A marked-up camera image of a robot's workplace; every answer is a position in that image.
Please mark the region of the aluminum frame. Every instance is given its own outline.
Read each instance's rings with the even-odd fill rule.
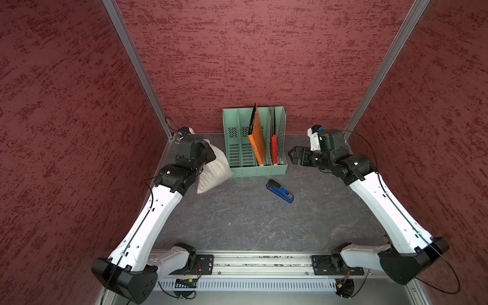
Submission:
[[[164,114],[163,109],[161,108],[161,104],[159,103],[159,99],[158,96],[156,95],[156,91],[154,90],[154,87],[151,84],[151,80],[149,79],[149,76],[147,75],[146,70],[144,69],[144,65],[142,64],[141,58],[137,53],[136,47],[130,37],[129,31],[125,26],[125,22],[123,21],[123,17],[119,10],[119,7],[117,6],[115,0],[102,0],[102,1],[103,4],[105,5],[105,9],[107,10],[110,16],[110,19],[112,20],[112,23],[114,24],[115,30],[119,34],[122,44],[130,58],[130,61],[134,65],[134,69],[136,70],[136,73],[139,76],[139,79],[141,80],[141,84],[144,87],[144,90],[146,91],[147,97],[149,98],[149,101],[151,101],[151,104],[154,108],[154,112],[156,112],[159,122],[161,123],[161,126],[164,129],[164,132],[168,137],[168,139],[170,140],[173,138],[173,133],[168,123],[165,120],[166,115]]]
[[[369,103],[373,99],[373,96],[375,95],[376,91],[378,91],[380,84],[383,82],[383,79],[385,79],[385,76],[387,75],[391,66],[395,62],[398,54],[400,53],[403,46],[405,45],[405,42],[407,41],[408,37],[412,33],[420,17],[424,13],[425,8],[427,7],[429,2],[430,0],[415,0],[415,2],[413,3],[412,7],[410,8],[407,14],[407,17],[403,21],[402,26],[400,26],[397,35],[393,39],[390,48],[386,52],[386,55],[383,58],[383,61],[381,62],[380,67],[376,72],[376,75],[371,81],[369,88],[366,90],[363,99],[359,102],[358,107],[356,108],[353,115],[349,119],[349,123],[347,123],[345,130],[354,131],[354,129],[356,128],[356,125],[358,124],[359,120],[361,119],[367,107],[369,106]],[[346,140],[349,138],[350,135],[351,135],[350,132],[344,133],[344,137],[346,138]]]

